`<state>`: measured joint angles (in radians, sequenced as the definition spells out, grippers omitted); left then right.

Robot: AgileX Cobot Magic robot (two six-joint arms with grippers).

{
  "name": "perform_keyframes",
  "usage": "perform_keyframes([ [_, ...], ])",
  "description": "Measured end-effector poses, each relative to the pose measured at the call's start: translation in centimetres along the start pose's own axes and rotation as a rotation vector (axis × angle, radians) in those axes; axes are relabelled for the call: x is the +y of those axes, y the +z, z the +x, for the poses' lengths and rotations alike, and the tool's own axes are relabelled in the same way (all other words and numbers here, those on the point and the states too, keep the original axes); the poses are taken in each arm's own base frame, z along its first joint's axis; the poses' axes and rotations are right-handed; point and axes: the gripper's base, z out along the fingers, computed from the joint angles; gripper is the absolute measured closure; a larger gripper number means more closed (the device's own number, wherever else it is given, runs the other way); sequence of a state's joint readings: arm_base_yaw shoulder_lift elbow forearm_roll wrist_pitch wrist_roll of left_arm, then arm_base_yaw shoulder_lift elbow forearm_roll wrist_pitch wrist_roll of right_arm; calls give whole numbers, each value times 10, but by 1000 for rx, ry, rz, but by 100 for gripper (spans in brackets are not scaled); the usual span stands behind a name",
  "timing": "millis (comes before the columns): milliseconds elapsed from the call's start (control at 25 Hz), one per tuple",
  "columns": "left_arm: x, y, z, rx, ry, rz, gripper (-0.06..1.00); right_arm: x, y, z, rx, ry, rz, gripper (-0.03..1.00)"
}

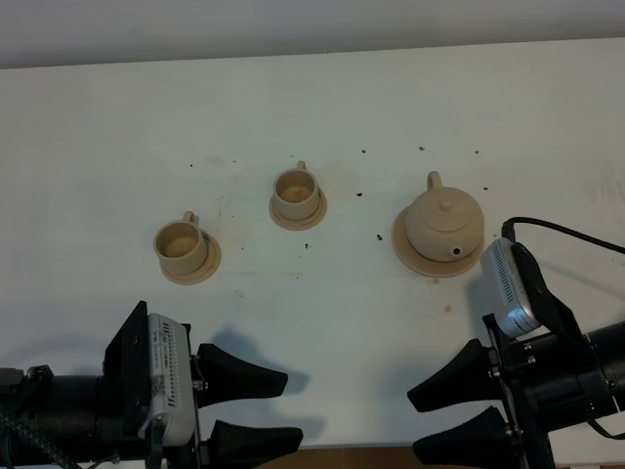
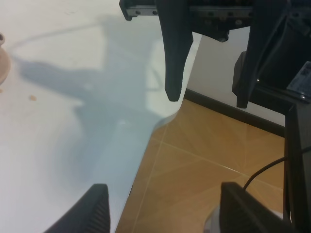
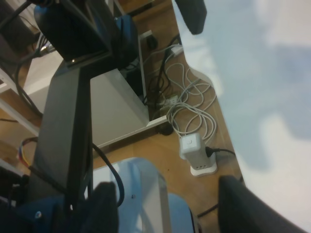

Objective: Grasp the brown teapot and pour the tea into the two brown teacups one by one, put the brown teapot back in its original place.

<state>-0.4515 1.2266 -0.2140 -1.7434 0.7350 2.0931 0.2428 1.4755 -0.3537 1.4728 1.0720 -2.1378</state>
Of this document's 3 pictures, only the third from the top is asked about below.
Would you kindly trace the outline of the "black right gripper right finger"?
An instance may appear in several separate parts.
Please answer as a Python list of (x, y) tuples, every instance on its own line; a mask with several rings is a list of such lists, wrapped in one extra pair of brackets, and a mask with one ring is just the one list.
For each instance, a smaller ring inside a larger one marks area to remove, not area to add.
[(219, 178), (218, 223), (222, 233), (302, 233), (233, 176)]

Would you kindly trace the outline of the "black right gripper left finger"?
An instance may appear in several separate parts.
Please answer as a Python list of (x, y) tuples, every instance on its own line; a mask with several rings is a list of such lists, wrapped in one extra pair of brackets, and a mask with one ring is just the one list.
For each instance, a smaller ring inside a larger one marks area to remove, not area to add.
[(116, 233), (119, 219), (116, 188), (113, 183), (100, 183), (87, 199), (86, 233)]

